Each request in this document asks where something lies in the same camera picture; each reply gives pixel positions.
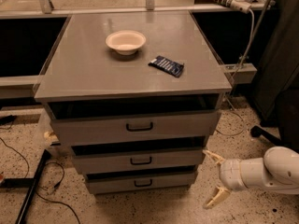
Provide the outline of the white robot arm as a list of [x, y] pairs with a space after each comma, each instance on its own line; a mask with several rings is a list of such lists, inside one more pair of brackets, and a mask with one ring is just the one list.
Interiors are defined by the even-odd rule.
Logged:
[[207, 149], [203, 153], [218, 166], [222, 186], [215, 188], [203, 207], [211, 209], [233, 191], [259, 188], [281, 194], [299, 193], [299, 154], [287, 147], [271, 147], [262, 158], [225, 159]]

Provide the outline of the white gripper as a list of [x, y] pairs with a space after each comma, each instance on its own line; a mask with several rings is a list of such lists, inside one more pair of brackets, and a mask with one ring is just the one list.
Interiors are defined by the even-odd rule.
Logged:
[[222, 156], [213, 153], [207, 149], [203, 153], [214, 161], [216, 165], [220, 165], [219, 176], [225, 187], [217, 186], [213, 194], [206, 200], [203, 207], [205, 209], [212, 209], [216, 205], [225, 201], [231, 194], [231, 190], [242, 190], [242, 178], [240, 174], [240, 161], [237, 159], [226, 160]]

